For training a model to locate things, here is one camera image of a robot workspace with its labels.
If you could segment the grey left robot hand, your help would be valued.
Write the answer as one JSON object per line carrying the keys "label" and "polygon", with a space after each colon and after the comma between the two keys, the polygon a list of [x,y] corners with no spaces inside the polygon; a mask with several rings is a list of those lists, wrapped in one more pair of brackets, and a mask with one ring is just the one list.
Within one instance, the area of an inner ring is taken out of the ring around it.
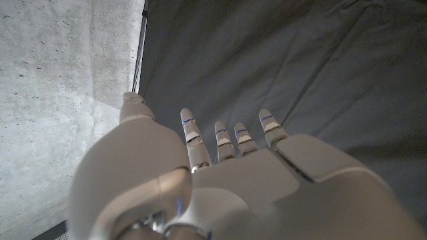
{"label": "grey left robot hand", "polygon": [[212,163],[189,109],[184,137],[141,95],[123,95],[119,124],[81,160],[69,192],[75,239],[425,239],[388,184],[315,137],[289,136],[266,109],[268,146],[238,123],[215,124]]}

